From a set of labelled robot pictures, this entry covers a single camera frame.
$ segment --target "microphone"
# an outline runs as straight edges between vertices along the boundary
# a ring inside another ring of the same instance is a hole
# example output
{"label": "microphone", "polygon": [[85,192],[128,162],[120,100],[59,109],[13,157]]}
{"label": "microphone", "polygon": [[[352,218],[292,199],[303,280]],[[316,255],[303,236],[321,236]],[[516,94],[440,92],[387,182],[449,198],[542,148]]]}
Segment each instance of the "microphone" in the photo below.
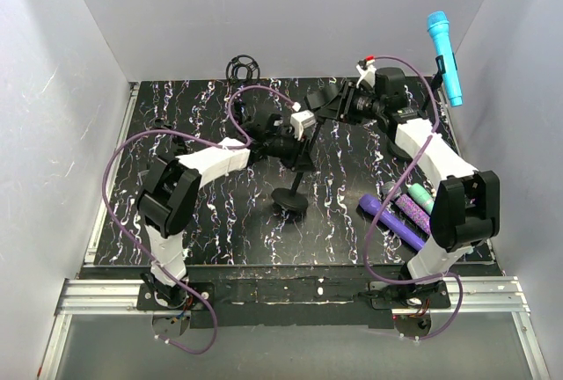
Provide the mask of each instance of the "microphone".
{"label": "microphone", "polygon": [[436,49],[436,63],[442,74],[443,84],[446,87],[448,99],[452,107],[461,106],[461,85],[457,77],[457,64],[450,42],[450,22],[442,11],[428,15],[428,34],[434,42]]}

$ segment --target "white wall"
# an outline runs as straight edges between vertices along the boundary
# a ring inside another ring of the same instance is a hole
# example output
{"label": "white wall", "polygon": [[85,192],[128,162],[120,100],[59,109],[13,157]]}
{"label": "white wall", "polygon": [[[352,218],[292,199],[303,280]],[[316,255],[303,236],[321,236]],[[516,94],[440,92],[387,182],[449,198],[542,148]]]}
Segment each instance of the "white wall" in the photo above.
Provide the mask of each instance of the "white wall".
{"label": "white wall", "polygon": [[0,0],[0,377],[35,378],[128,83],[83,0]]}
{"label": "white wall", "polygon": [[519,276],[552,378],[563,378],[563,0],[485,0],[457,51],[464,156],[501,178],[493,241]]}
{"label": "white wall", "polygon": [[235,55],[271,77],[346,76],[369,54],[435,71],[427,15],[457,47],[483,0],[85,0],[129,80],[224,77]]}

